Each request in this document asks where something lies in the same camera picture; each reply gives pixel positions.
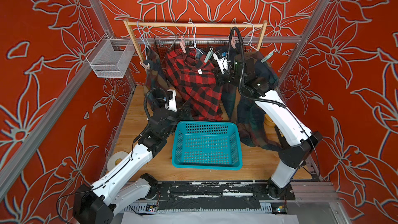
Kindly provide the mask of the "white wire hanger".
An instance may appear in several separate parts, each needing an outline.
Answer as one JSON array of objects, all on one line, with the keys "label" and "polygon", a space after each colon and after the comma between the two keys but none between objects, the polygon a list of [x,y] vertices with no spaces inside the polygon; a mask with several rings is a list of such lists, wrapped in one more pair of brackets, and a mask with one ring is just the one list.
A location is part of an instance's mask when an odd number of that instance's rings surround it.
[{"label": "white wire hanger", "polygon": [[[191,37],[192,41],[190,43],[191,44],[190,46],[187,45],[187,43],[185,42],[186,50],[187,50],[186,54],[188,54],[190,51],[195,51],[195,54],[198,58],[200,58],[201,56],[203,56],[205,54],[204,50],[197,46],[197,26],[192,21],[190,21],[188,23],[175,23],[175,27],[176,28],[184,27],[186,29],[191,28],[191,31],[188,33],[188,36]],[[180,35],[178,33],[175,34],[175,39],[174,39],[173,43],[170,45],[170,48],[173,48],[174,50],[177,49],[177,46],[180,48],[179,41],[181,40],[181,38],[184,38],[184,40],[186,41],[185,34],[186,34],[186,32],[184,32],[183,35]]]}]

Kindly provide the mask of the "mint green clothespin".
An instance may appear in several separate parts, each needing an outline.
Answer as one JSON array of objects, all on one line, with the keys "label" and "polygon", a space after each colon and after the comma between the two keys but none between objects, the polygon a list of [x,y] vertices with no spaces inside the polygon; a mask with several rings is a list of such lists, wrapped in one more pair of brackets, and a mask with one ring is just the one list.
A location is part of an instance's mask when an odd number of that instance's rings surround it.
[{"label": "mint green clothespin", "polygon": [[214,53],[214,49],[212,47],[210,47],[210,50],[208,51],[208,53],[205,57],[204,63],[207,63],[212,58],[213,53]]}]

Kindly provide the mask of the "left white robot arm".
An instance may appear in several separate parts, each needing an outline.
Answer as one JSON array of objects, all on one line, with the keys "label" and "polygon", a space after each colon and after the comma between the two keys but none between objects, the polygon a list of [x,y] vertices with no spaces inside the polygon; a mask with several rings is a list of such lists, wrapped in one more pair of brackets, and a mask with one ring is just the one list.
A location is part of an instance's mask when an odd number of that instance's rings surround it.
[{"label": "left white robot arm", "polygon": [[[163,94],[165,106],[150,114],[147,101],[155,91]],[[135,201],[156,196],[158,182],[149,174],[142,175],[130,185],[127,183],[162,150],[176,129],[180,120],[176,91],[152,88],[145,95],[144,107],[148,123],[133,141],[132,151],[91,186],[82,185],[76,191],[73,217],[80,224],[109,224],[118,213]]]}]

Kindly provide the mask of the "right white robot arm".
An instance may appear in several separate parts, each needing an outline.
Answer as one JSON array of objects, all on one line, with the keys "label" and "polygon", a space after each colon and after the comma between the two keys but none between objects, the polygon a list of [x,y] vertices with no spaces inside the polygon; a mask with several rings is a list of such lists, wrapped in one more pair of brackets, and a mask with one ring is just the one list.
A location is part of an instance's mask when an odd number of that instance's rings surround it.
[{"label": "right white robot arm", "polygon": [[238,27],[232,27],[227,49],[217,51],[214,60],[217,85],[235,86],[241,98],[260,108],[283,134],[280,161],[266,187],[267,195],[278,200],[287,192],[297,169],[315,150],[322,135],[311,131],[289,110],[277,92],[277,74],[262,53],[244,50]]}]

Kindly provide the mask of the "red black plaid shirt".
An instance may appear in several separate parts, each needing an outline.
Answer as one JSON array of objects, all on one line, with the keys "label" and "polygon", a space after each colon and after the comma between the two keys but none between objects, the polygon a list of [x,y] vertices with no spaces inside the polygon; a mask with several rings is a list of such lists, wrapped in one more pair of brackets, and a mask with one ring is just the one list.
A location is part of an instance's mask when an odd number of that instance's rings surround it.
[{"label": "red black plaid shirt", "polygon": [[217,85],[213,64],[196,49],[181,48],[165,56],[166,78],[182,99],[189,101],[191,115],[198,121],[221,121],[222,87]]}]

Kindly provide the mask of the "pink clothespin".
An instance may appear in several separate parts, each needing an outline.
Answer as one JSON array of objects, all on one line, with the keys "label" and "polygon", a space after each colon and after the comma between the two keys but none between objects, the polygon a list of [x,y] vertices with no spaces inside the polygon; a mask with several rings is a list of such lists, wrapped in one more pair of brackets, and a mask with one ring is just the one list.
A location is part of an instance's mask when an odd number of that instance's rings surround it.
[{"label": "pink clothespin", "polygon": [[181,40],[179,41],[179,45],[180,45],[182,52],[186,54],[187,50],[186,50],[186,44],[185,44],[184,38],[181,38]]}]

